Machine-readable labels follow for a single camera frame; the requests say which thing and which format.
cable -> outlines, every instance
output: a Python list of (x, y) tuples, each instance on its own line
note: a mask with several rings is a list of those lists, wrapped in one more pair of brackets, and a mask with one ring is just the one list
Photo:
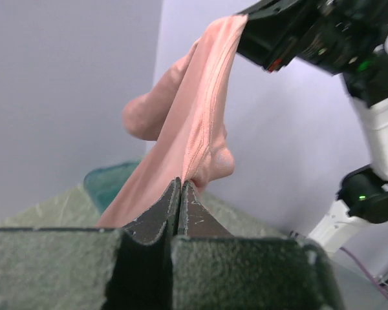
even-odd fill
[(352, 258), (352, 260), (356, 263), (356, 265), (358, 265), (362, 272), (365, 273), (365, 276), (367, 276), (368, 280), (371, 281), (371, 283), (376, 287), (376, 289), (385, 297), (386, 300), (388, 300), (387, 292), (380, 287), (379, 283), (374, 279), (372, 274), (368, 272), (367, 268), (360, 262), (360, 260), (355, 255), (353, 255), (346, 247), (341, 247), (340, 250), (346, 255), (348, 255), (350, 258)]

gray floor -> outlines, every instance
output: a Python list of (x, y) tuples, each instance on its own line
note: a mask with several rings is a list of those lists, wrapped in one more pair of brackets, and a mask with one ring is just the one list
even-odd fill
[[(203, 194), (202, 202), (234, 235), (280, 236), (275, 229), (232, 209), (208, 193)], [(4, 220), (0, 226), (89, 227), (98, 218), (96, 207), (82, 186), (77, 186)], [(334, 264), (334, 270), (347, 310), (388, 310), (388, 301), (368, 281), (337, 264)]]

pink towel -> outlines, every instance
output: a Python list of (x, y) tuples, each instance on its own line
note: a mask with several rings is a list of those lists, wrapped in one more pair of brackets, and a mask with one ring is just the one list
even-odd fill
[(176, 177), (199, 193), (229, 176), (234, 159), (224, 127), (228, 78), (246, 15), (214, 21), (190, 51), (161, 77), (151, 92), (122, 112), (128, 133), (156, 141), (97, 226), (122, 227), (138, 218)]

folded fabric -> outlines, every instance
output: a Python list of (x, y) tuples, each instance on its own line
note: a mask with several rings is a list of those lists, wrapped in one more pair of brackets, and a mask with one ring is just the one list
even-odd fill
[(128, 133), (156, 144), (102, 214), (97, 226), (123, 227), (164, 193), (170, 181), (191, 180), (201, 193), (229, 176), (234, 159), (223, 123), (228, 78), (246, 15), (218, 19), (151, 92), (122, 112)]

white wall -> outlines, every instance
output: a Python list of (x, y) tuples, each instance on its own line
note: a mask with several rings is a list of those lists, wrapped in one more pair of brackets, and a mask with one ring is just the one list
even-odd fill
[[(214, 19), (255, 2), (164, 0), (155, 81)], [(342, 177), (369, 163), (340, 79), (298, 60), (267, 74), (237, 56), (228, 92), (226, 126), (236, 169), (208, 190), (273, 226), (308, 233)], [(388, 224), (372, 227), (348, 246), (378, 274), (388, 264)]]
[(152, 86), (161, 6), (0, 0), (0, 219), (144, 152), (120, 111)]

